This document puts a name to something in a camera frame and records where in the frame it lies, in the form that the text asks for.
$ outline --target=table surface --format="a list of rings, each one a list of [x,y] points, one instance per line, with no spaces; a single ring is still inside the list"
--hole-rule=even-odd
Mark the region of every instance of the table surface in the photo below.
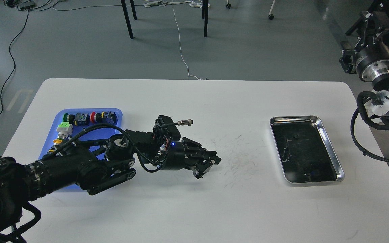
[[[89,196],[62,189],[33,202],[42,219],[30,242],[389,242],[389,169],[352,142],[355,99],[340,82],[49,79],[4,156],[35,161],[54,116],[67,108],[121,109],[123,129],[151,131],[158,115],[193,119],[182,136],[216,150],[220,165],[191,171],[138,171]],[[293,187],[281,171],[270,130],[275,116],[315,115],[345,178]],[[360,119],[356,136],[380,154]],[[32,218],[28,213],[22,222]]]

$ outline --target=metal connector plug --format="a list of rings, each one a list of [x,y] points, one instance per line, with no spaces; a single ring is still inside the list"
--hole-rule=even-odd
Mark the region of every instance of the metal connector plug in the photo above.
[[[178,126],[184,126],[184,125],[191,126],[193,124],[193,120],[191,120],[191,119],[189,119],[189,120],[179,120],[177,123],[178,123]]]

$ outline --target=chair leg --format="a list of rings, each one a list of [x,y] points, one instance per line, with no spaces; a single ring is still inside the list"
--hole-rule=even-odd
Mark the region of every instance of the chair leg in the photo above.
[[[203,0],[205,1],[205,7],[202,8],[202,10],[205,9],[205,25],[204,25],[204,37],[207,37],[208,33],[208,5],[209,5],[209,0]]]
[[[124,11],[125,23],[127,24],[128,34],[130,39],[133,39],[133,32],[131,31],[130,19],[128,18],[127,5],[125,5],[125,0],[121,0],[122,10]]]
[[[136,9],[134,9],[134,1],[130,0],[131,11],[133,12],[133,19],[137,20]]]
[[[202,0],[202,19],[205,19],[205,0]]]

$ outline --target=concrete floor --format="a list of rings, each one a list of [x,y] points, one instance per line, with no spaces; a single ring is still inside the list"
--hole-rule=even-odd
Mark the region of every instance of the concrete floor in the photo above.
[[[36,0],[37,5],[44,2]],[[268,20],[272,1],[230,0],[232,8],[226,9],[225,0],[210,0],[207,38],[199,8],[176,5],[175,12],[190,74],[211,80],[341,81],[357,95],[371,86],[343,72],[338,63],[339,41],[347,38],[344,31],[371,2],[277,1],[275,17]],[[68,0],[55,8],[119,3]],[[191,79],[179,56],[172,7],[138,6],[136,11],[138,20],[131,20],[134,40],[128,37],[120,6],[30,13],[25,31],[12,47],[17,69],[3,92],[7,109],[0,116],[0,155],[48,78]],[[8,46],[22,29],[26,14],[0,1],[0,89],[12,69]],[[96,98],[108,99],[105,94]],[[389,133],[374,135],[389,157]]]

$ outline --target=metal tray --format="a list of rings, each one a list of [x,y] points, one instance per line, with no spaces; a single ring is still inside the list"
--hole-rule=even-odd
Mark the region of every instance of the metal tray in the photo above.
[[[316,186],[344,179],[343,169],[318,117],[273,117],[270,127],[289,183]]]

